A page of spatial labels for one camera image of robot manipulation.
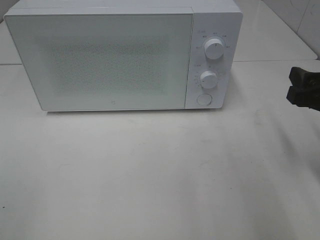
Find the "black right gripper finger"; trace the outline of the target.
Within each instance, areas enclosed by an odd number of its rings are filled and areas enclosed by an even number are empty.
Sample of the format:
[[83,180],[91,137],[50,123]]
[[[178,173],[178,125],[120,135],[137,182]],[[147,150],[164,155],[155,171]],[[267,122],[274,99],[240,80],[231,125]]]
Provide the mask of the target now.
[[320,111],[320,88],[297,88],[290,86],[286,99],[292,104],[301,108],[309,108]]
[[289,80],[294,87],[316,87],[320,85],[320,73],[294,66],[290,70]]

